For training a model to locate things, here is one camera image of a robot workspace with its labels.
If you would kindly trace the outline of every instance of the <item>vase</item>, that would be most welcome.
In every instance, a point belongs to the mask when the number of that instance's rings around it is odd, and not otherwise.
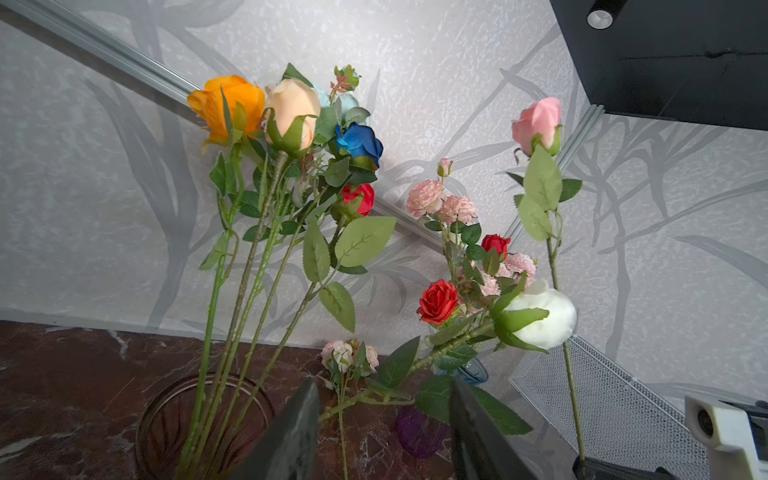
[[[477,358],[456,369],[453,376],[459,377],[469,385],[488,381],[488,371]],[[426,415],[415,405],[408,405],[398,411],[396,428],[400,445],[416,458],[429,458],[437,453],[451,431],[450,425]]]
[[[222,407],[219,408],[217,417],[211,427],[209,438],[216,438],[221,429],[223,415],[229,405],[239,376],[229,375],[227,387],[222,397]],[[209,373],[206,377],[206,396],[213,395],[214,375]],[[171,480],[178,463],[181,449],[187,438],[190,428],[190,419],[194,409],[194,400],[197,387],[197,375],[181,379],[169,386],[152,400],[141,418],[136,438],[136,467],[140,480]],[[250,379],[245,379],[240,386],[240,395],[235,403],[235,416],[250,394],[256,388],[256,384]],[[244,460],[245,456],[255,445],[258,438],[269,422],[274,418],[275,412],[272,403],[262,389],[254,396],[253,404],[248,409],[243,421],[243,428],[235,435],[220,455],[218,465],[213,465],[207,475],[199,478],[219,478],[225,471]],[[204,453],[206,459],[210,450]]]

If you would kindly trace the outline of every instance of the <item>blue rose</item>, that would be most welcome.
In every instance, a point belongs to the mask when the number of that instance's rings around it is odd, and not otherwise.
[[[379,159],[384,153],[384,146],[376,138],[371,127],[351,124],[341,135],[341,127],[336,125],[336,148],[344,149],[353,157],[369,157],[376,168],[379,168]]]

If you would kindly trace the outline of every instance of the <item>wire mesh basket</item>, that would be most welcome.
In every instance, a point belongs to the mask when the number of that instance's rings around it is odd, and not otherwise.
[[[589,458],[682,480],[709,480],[707,452],[684,416],[583,339],[568,340]],[[576,428],[563,348],[526,352],[509,381],[576,452]]]

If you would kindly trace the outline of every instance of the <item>black ceiling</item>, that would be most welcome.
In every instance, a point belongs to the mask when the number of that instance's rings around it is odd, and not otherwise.
[[[768,130],[768,0],[551,0],[581,83],[608,113]]]

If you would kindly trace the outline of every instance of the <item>orange rose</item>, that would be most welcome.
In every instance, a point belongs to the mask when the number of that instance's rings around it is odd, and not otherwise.
[[[240,102],[245,109],[246,124],[243,132],[253,133],[259,130],[259,119],[264,111],[264,91],[256,85],[251,85],[242,77],[218,77],[205,84],[205,90],[196,90],[187,97],[192,110],[208,122],[207,129],[211,130],[210,138],[226,140],[227,124],[224,121],[224,103],[221,91],[227,97],[230,114],[234,119],[235,107]]]

